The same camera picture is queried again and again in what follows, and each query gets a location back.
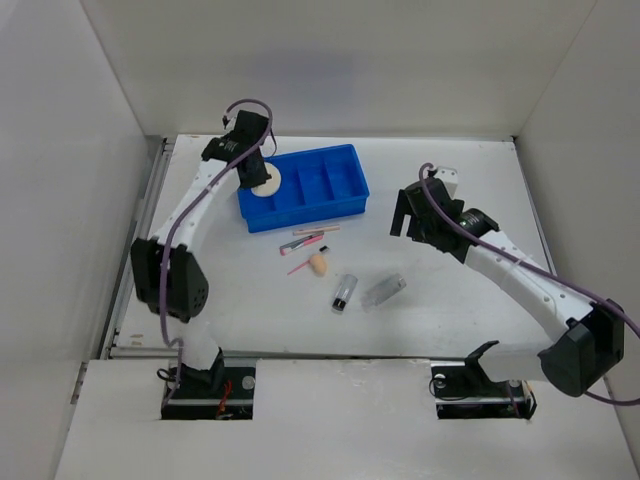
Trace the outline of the beige makeup sponge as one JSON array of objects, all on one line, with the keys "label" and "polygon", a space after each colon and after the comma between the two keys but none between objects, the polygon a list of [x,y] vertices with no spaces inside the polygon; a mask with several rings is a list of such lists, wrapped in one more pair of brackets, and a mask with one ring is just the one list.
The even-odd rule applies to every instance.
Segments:
[{"label": "beige makeup sponge", "polygon": [[315,275],[323,277],[328,271],[328,263],[323,254],[314,254],[309,258],[309,265]]}]

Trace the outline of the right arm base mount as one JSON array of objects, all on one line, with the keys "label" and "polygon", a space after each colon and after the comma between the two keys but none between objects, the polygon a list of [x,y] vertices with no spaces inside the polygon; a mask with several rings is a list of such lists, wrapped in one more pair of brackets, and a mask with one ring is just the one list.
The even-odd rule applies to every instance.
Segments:
[{"label": "right arm base mount", "polygon": [[428,389],[439,420],[532,419],[538,403],[530,386],[522,380],[494,382],[480,366],[498,344],[485,342],[464,358],[431,362]]}]

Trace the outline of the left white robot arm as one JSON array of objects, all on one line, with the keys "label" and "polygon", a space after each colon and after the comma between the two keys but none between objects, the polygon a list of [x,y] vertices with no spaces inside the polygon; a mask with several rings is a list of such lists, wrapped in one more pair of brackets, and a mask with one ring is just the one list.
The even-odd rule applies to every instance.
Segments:
[{"label": "left white robot arm", "polygon": [[277,185],[261,148],[273,135],[273,113],[258,100],[240,100],[223,115],[225,133],[204,147],[185,194],[148,239],[130,250],[137,299],[159,316],[165,345],[178,351],[180,366],[191,369],[189,384],[201,396],[217,394],[224,373],[214,365],[219,346],[200,315],[209,281],[198,261],[218,210],[239,190]]}]

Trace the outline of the round beige powder puff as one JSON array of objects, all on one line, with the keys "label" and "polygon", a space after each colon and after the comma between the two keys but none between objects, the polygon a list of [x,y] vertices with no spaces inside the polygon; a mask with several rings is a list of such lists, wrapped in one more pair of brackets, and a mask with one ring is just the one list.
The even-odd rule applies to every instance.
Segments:
[{"label": "round beige powder puff", "polygon": [[259,198],[266,198],[275,195],[282,182],[280,171],[276,166],[272,163],[266,163],[265,167],[269,178],[265,183],[251,189],[252,194]]}]

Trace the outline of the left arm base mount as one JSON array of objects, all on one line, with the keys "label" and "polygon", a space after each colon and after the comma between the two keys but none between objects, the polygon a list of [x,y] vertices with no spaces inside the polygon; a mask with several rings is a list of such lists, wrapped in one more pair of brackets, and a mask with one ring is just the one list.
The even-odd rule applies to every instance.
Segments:
[{"label": "left arm base mount", "polygon": [[175,392],[177,367],[160,368],[157,376],[165,382],[160,406],[162,420],[252,420],[256,387],[255,358],[225,358],[214,367],[212,384],[186,379],[186,368]]}]

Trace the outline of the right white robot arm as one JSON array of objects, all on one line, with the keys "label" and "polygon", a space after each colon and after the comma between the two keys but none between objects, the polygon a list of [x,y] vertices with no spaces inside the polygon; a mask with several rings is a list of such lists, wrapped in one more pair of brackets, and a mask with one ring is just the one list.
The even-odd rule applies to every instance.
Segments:
[{"label": "right white robot arm", "polygon": [[451,188],[429,176],[399,190],[391,235],[406,234],[485,277],[547,336],[533,347],[507,347],[496,339],[481,343],[465,359],[465,386],[484,394],[499,383],[534,379],[570,397],[588,394],[623,359],[626,314],[528,260],[493,218],[467,208]]}]

